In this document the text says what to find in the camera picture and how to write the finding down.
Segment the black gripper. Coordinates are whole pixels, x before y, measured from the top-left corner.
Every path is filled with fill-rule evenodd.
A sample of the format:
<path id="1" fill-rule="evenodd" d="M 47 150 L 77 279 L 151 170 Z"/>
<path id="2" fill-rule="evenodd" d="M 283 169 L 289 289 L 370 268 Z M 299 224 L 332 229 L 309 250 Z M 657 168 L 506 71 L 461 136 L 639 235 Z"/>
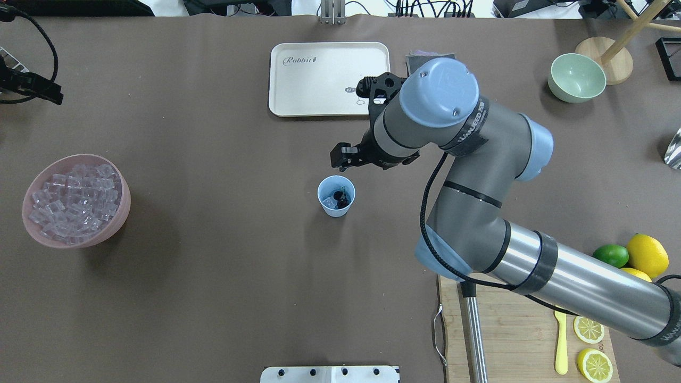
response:
<path id="1" fill-rule="evenodd" d="M 360 145 L 336 144 L 330 151 L 330 164 L 340 172 L 345 172 L 351 167 L 363 166 L 365 161 L 387 170 L 397 165 L 409 164 L 418 159 L 419 155 L 418 148 L 397 143 L 386 128 L 370 128 L 364 134 Z"/>

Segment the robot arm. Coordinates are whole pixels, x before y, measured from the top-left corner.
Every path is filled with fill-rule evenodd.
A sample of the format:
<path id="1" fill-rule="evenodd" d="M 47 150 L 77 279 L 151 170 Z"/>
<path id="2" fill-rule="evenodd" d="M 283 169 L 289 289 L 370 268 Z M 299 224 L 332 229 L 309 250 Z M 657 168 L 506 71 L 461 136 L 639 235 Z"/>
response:
<path id="1" fill-rule="evenodd" d="M 453 157 L 430 215 L 419 213 L 419 261 L 441 276 L 505 289 L 550 310 L 579 315 L 652 347 L 679 366 L 679 293 L 647 282 L 500 216 L 514 181 L 529 181 L 554 149 L 528 116 L 480 94 L 467 66 L 426 59 L 409 77 L 360 80 L 370 128 L 330 152 L 333 168 L 409 164 L 430 143 Z"/>

